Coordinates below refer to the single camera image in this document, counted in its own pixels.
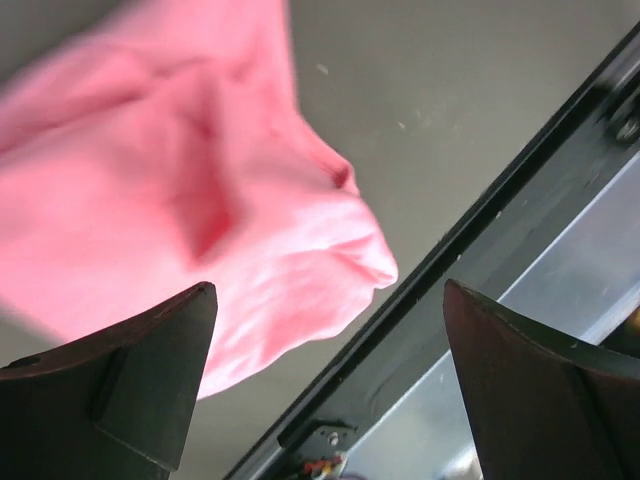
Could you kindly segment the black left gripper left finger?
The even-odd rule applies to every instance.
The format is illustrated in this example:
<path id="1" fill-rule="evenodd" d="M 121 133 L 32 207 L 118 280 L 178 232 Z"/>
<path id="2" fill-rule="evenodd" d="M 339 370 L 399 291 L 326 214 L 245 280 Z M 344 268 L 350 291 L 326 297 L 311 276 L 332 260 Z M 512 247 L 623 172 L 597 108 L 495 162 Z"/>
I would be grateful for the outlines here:
<path id="1" fill-rule="evenodd" d="M 1 370 L 4 479 L 167 479 L 180 465 L 211 345 L 198 283 Z"/>

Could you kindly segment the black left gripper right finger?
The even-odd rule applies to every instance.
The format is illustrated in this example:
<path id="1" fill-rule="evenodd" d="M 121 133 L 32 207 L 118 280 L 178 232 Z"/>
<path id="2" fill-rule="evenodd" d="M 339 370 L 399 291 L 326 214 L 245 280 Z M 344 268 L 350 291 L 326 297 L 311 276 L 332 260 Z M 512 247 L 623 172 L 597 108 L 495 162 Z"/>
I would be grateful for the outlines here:
<path id="1" fill-rule="evenodd" d="M 638 359 L 454 280 L 443 314 L 485 478 L 638 478 Z"/>

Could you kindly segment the pink t shirt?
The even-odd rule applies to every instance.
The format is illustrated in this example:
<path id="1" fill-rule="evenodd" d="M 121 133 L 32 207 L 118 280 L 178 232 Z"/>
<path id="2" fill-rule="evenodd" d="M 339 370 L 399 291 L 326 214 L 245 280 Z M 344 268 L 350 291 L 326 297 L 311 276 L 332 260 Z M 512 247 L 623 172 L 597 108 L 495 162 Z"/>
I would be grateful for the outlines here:
<path id="1" fill-rule="evenodd" d="M 1 92 L 1 302 L 71 341 L 198 283 L 200 393 L 338 335 L 397 280 L 301 116 L 283 1 L 130 1 Z"/>

